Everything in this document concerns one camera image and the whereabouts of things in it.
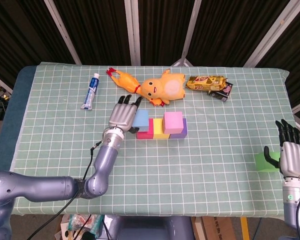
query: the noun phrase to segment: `toothpaste tube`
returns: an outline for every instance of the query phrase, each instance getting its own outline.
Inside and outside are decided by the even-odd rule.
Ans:
[[[99,84],[99,74],[95,73],[94,77],[90,81],[89,89],[85,96],[83,105],[81,106],[81,109],[92,110],[92,102],[94,101],[98,84]]]

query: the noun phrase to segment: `gray robot arm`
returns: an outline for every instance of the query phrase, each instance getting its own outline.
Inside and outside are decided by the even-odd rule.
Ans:
[[[132,128],[136,111],[142,100],[129,104],[131,95],[122,96],[115,105],[109,128],[104,131],[102,146],[94,160],[94,174],[86,181],[70,176],[34,177],[0,171],[0,240],[10,240],[10,216],[15,198],[25,197],[31,202],[50,202],[72,198],[92,199],[106,193],[108,178],[115,164],[125,132]]]
[[[264,147],[264,157],[270,164],[280,169],[284,182],[282,184],[284,221],[290,227],[297,229],[297,206],[300,202],[300,131],[285,120],[276,121],[279,130],[280,160],[279,163],[269,155],[269,148]],[[300,229],[300,209],[298,213]],[[279,240],[299,239],[282,236]]]

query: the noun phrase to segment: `black cable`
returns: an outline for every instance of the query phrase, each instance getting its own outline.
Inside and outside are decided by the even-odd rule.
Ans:
[[[90,154],[91,154],[91,160],[89,162],[88,167],[85,170],[84,176],[83,176],[83,180],[86,179],[88,170],[90,168],[90,165],[92,163],[92,159],[93,159],[93,155],[94,155],[94,150],[102,143],[102,141],[97,142],[91,149],[90,149]],[[77,195],[79,194],[79,191],[77,191],[75,193],[75,195],[70,199],[70,201],[68,201],[68,203],[60,210],[58,211],[55,215],[53,215],[53,217],[51,217],[48,221],[46,221],[44,224],[42,224],[39,228],[37,228],[37,230],[35,230],[26,240],[30,240],[32,239],[41,229],[43,229],[45,226],[47,226],[49,223],[51,223],[56,217],[58,217],[71,203],[72,201],[77,197]]]
[[[82,227],[79,229],[78,233],[76,234],[76,236],[74,237],[73,240],[76,240],[77,237],[79,236],[80,232],[82,231],[82,229],[84,229],[85,225],[87,224],[87,222],[90,220],[91,218],[91,214],[89,215],[89,217],[87,218],[87,220],[84,222],[84,224],[82,225]]]
[[[296,207],[296,211],[295,211],[296,231],[297,231],[298,237],[299,237],[299,239],[300,239],[299,210],[300,210],[300,201],[299,201],[298,206]]]
[[[259,226],[260,226],[261,220],[262,220],[262,217],[260,217],[258,226],[256,226],[256,229],[255,229],[255,232],[254,232],[254,235],[253,235],[252,240],[255,240],[255,238],[256,238],[256,236],[257,236],[257,233],[258,233],[258,230],[259,230]]]
[[[102,223],[103,223],[103,226],[104,226],[104,229],[105,229],[106,237],[108,238],[108,240],[110,240],[110,237],[109,237],[110,233],[109,233],[109,230],[107,228],[107,225],[106,225],[104,219],[102,219]]]
[[[68,201],[68,203],[60,210],[58,211],[53,217],[51,217],[48,221],[46,221],[44,224],[42,224],[37,230],[35,230],[26,240],[32,239],[41,229],[43,229],[45,226],[47,226],[49,223],[51,223],[56,217],[58,217],[71,203],[72,201],[77,197],[78,191],[76,194]]]

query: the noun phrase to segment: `blue foam block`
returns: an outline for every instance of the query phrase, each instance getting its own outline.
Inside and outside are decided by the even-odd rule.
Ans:
[[[132,127],[139,128],[140,132],[149,130],[149,113],[146,109],[138,109],[132,123]]]

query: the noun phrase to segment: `table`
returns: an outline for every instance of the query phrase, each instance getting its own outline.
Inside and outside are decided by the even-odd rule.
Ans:
[[[42,63],[35,72],[30,67],[28,76],[21,72],[0,136],[1,153],[7,151],[0,169],[10,168],[29,176],[82,177],[90,160],[89,149],[101,139],[119,96],[127,94],[106,75],[108,67]],[[275,120],[284,118],[294,125],[284,85],[287,71],[241,67],[112,67],[136,76],[140,82],[160,77],[166,68],[171,68],[172,73],[184,73],[186,79],[223,75],[234,85],[226,102],[189,89],[185,99],[172,101],[164,108],[153,107],[144,100],[140,108],[148,109],[152,118],[162,118],[165,111],[182,111],[188,122],[187,138],[136,140],[127,133],[110,174],[107,193],[91,200],[76,199],[66,209],[67,213],[283,215],[283,178],[278,172],[257,172],[254,155],[261,153],[266,145],[270,151],[279,151]],[[93,110],[81,110],[94,73],[100,74],[100,82]],[[17,117],[22,119],[18,130]],[[13,140],[8,141],[8,130],[14,131]],[[4,140],[12,149],[3,147]],[[33,203],[18,198],[13,213],[54,214],[65,203]]]

